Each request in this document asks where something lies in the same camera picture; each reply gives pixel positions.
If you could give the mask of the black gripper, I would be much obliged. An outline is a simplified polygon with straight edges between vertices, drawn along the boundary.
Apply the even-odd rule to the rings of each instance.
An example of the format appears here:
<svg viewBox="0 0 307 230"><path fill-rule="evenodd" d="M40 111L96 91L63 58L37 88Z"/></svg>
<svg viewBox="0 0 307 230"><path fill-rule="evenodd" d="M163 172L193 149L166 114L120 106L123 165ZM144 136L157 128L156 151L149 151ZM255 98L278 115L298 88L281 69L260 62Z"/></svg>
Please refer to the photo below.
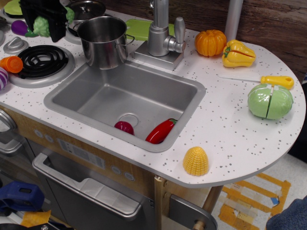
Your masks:
<svg viewBox="0 0 307 230"><path fill-rule="evenodd" d="M46 13L51 14L47 17L47 21L52 42L58 42L66 35L67 10L59 0L21 0L20 7L32 32L34 32L35 19L39 14Z"/></svg>

